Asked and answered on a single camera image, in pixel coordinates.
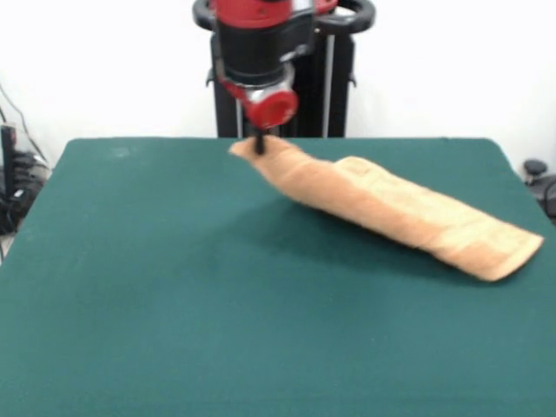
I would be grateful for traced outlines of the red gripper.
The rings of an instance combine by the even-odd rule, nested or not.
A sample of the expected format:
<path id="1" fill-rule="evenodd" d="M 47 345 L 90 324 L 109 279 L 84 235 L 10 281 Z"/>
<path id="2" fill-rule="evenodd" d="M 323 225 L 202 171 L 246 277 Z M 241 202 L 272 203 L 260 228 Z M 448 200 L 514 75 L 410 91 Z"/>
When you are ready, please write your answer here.
<path id="1" fill-rule="evenodd" d="M 275 126 L 287 123 L 298 108 L 298 98 L 285 81 L 261 89 L 248 89 L 224 81 L 224 88 L 243 107 L 244 114 L 254 125 L 254 149 L 257 155 L 265 153 L 265 136 Z"/>

